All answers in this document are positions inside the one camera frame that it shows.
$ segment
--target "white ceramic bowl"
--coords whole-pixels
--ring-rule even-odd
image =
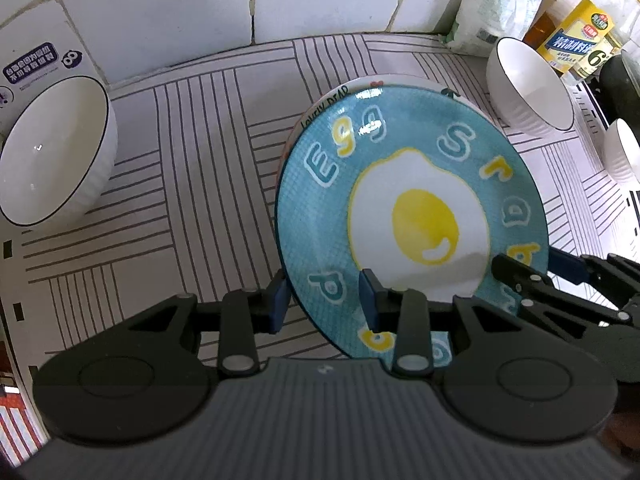
[[[640,146],[628,124],[617,119],[604,136],[602,162],[621,187],[640,190]]]
[[[486,65],[491,101],[512,128],[534,137],[574,126],[574,106],[556,72],[525,43],[501,38]]]
[[[20,115],[0,155],[0,210],[20,227],[72,223],[98,199],[118,134],[111,102],[91,77],[63,79]]]

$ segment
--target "fried egg print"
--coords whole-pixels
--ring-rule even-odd
[[[489,227],[460,177],[405,148],[372,163],[351,189],[351,255],[382,285],[432,301],[471,296],[489,261]]]

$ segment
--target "food bag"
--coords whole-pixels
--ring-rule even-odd
[[[456,21],[443,42],[459,54],[488,57],[498,39],[524,37],[541,1],[462,0]]]

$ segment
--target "egg plate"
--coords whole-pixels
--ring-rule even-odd
[[[515,313],[494,280],[505,252],[540,272],[548,232],[538,190],[508,140],[450,91],[385,84],[326,108],[300,134],[280,176],[276,243],[311,321],[341,351],[390,363],[394,335],[373,334],[358,274],[434,301],[483,298]],[[451,359],[433,332],[436,366]]]

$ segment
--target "yellow label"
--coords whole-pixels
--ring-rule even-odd
[[[613,28],[613,20],[591,0],[582,0],[538,48],[549,65],[565,73]]]
[[[614,56],[620,50],[609,38],[602,38],[597,46],[593,47],[575,66],[574,70],[581,78],[587,78],[593,74],[599,66]]]

